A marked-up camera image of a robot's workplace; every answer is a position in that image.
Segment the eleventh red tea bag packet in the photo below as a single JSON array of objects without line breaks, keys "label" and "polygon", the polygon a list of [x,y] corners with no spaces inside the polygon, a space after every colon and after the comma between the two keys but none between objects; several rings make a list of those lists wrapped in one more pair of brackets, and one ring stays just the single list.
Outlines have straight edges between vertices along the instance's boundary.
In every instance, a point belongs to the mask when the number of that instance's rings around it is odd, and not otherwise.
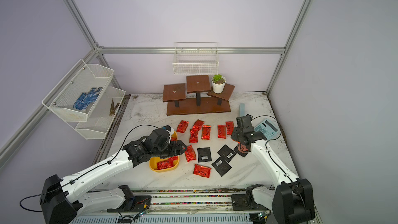
[{"label": "eleventh red tea bag packet", "polygon": [[176,160],[178,160],[178,159],[179,159],[178,156],[174,156],[174,157],[168,158],[168,160],[169,160],[171,163],[173,163],[174,161],[176,161]]}]

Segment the yellow plastic storage box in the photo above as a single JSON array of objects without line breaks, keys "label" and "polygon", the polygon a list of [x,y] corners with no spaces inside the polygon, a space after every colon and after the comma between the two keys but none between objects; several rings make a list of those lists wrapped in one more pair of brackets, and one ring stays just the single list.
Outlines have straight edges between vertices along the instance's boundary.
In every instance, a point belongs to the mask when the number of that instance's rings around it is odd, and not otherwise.
[{"label": "yellow plastic storage box", "polygon": [[175,169],[178,165],[178,146],[177,133],[174,131],[170,136],[170,143],[167,144],[166,138],[155,138],[150,135],[152,148],[151,152],[155,154],[149,160],[150,168],[155,172],[164,172]]}]

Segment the black tea bag packet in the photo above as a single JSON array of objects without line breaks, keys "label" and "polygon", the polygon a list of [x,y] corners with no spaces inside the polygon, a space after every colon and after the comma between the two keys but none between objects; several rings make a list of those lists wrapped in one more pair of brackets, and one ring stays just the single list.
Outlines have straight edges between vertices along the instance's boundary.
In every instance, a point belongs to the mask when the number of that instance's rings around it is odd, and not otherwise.
[{"label": "black tea bag packet", "polygon": [[210,147],[198,148],[198,162],[210,161],[212,161]]},{"label": "black tea bag packet", "polygon": [[223,157],[219,157],[211,165],[221,177],[223,177],[227,172],[232,169],[232,167]]},{"label": "black tea bag packet", "polygon": [[228,163],[236,156],[236,152],[227,145],[223,145],[217,153]]}]

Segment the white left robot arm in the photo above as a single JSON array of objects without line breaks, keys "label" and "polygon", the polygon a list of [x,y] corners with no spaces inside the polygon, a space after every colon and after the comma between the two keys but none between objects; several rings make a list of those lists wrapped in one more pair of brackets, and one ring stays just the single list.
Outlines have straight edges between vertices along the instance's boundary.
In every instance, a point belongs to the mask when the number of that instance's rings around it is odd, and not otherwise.
[{"label": "white left robot arm", "polygon": [[39,200],[45,222],[69,224],[80,215],[100,210],[128,212],[143,209],[127,185],[94,193],[91,190],[111,177],[148,162],[153,157],[176,157],[188,149],[181,140],[159,138],[158,141],[161,143],[160,148],[154,146],[152,139],[145,136],[124,145],[105,162],[97,163],[71,176],[60,178],[53,175],[47,178]]}]

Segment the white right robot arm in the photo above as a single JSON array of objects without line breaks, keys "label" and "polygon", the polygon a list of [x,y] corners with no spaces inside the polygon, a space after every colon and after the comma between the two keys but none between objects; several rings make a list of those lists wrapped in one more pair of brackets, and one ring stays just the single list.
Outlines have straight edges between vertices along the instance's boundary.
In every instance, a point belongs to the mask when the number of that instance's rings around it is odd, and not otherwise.
[{"label": "white right robot arm", "polygon": [[279,224],[309,223],[315,219],[313,187],[309,180],[293,173],[270,147],[270,141],[281,137],[277,120],[265,115],[252,125],[253,116],[237,117],[231,138],[238,147],[246,148],[263,165],[270,176],[271,186],[256,184],[247,187],[243,206],[268,209]]}]

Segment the teal calculator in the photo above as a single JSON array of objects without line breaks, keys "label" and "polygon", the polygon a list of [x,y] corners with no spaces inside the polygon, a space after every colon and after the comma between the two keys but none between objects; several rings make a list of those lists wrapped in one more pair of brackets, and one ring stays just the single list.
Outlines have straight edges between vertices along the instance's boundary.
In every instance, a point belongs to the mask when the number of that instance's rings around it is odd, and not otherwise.
[{"label": "teal calculator", "polygon": [[281,135],[281,130],[276,120],[265,118],[261,123],[255,126],[256,132],[261,132],[267,140],[278,139]]}]

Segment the pale green eraser block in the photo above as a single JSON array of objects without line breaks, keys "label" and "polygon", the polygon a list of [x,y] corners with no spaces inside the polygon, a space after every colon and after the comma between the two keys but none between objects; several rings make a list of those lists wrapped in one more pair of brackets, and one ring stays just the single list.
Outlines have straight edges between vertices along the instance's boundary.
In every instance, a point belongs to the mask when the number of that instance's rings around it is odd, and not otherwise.
[{"label": "pale green eraser block", "polygon": [[245,104],[240,103],[239,105],[239,117],[245,116]]}]

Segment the brown wooden tiered stand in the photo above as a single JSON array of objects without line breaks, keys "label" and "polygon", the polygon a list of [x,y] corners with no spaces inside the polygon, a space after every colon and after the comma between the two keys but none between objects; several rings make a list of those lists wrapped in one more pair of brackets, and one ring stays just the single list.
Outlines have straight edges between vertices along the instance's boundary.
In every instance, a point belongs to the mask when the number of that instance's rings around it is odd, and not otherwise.
[{"label": "brown wooden tiered stand", "polygon": [[229,99],[235,86],[226,83],[216,94],[208,75],[187,76],[186,82],[163,87],[163,102],[167,103],[168,116],[229,113]]}]

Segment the white potted green plant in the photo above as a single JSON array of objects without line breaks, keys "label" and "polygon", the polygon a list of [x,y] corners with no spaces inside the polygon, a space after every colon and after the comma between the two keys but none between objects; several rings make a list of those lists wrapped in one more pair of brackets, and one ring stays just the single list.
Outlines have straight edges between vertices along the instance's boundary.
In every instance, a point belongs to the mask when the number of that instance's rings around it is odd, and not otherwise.
[{"label": "white potted green plant", "polygon": [[216,74],[211,79],[211,83],[213,92],[216,94],[220,94],[224,90],[224,87],[226,85],[226,79],[221,74]]}]

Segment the brown twig bundle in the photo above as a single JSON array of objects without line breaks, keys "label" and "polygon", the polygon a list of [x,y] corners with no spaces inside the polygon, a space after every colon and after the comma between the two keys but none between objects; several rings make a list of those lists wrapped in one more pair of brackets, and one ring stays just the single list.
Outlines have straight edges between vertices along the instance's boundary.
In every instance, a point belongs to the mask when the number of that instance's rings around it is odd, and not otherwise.
[{"label": "brown twig bundle", "polygon": [[111,106],[110,106],[109,115],[110,115],[110,116],[114,116],[114,115],[116,114],[116,111],[118,110],[119,106],[120,106],[120,103],[119,103],[119,102],[116,103],[116,102],[114,101],[114,99],[112,99],[112,100],[111,100]]}]

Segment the lower white mesh shelf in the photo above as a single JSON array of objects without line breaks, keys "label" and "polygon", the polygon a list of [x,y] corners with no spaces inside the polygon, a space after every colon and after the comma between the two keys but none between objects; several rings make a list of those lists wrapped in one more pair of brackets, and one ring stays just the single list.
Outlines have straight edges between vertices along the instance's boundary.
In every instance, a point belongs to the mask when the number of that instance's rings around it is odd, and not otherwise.
[{"label": "lower white mesh shelf", "polygon": [[92,114],[86,122],[79,122],[74,128],[86,140],[103,140],[116,117],[118,110],[114,116],[109,115],[111,100],[114,99],[116,103],[122,103],[125,96],[125,91],[107,87],[104,94],[98,99]]}]

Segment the white mesh shelf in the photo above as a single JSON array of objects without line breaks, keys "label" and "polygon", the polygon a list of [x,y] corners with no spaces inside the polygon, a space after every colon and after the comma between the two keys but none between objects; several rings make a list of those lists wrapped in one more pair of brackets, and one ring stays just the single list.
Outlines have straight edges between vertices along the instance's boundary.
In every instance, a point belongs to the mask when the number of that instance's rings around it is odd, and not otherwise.
[{"label": "white mesh shelf", "polygon": [[125,91],[107,87],[104,94],[98,99],[92,114],[86,122],[79,122],[74,128],[86,140],[103,140],[116,117],[118,110],[114,116],[109,115],[111,100],[114,99],[116,103],[122,103],[125,96]]},{"label": "white mesh shelf", "polygon": [[[113,77],[113,69],[79,60],[42,100],[42,105],[65,122],[86,122]],[[103,88],[99,97],[86,110],[79,111],[73,108],[74,102],[83,92],[87,93],[91,88],[98,87]]]}]

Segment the blue dotted work glove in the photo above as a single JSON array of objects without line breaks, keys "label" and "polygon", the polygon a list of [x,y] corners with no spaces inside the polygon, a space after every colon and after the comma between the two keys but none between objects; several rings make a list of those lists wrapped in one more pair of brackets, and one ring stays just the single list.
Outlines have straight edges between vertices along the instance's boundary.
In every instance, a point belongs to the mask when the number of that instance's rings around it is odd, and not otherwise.
[{"label": "blue dotted work glove", "polygon": [[79,111],[86,110],[92,103],[97,100],[102,89],[102,87],[91,88],[89,92],[83,92],[74,102],[73,108]]}]

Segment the upper white mesh shelf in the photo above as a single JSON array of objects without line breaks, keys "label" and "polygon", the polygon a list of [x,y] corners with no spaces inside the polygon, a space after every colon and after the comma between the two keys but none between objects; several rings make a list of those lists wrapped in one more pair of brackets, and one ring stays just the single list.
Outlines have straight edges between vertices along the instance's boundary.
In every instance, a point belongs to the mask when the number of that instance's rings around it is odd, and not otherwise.
[{"label": "upper white mesh shelf", "polygon": [[[86,122],[113,77],[113,69],[79,60],[42,100],[42,105],[65,122]],[[73,108],[74,102],[83,92],[87,93],[91,88],[98,87],[103,88],[99,97],[86,110],[79,111]]]}]

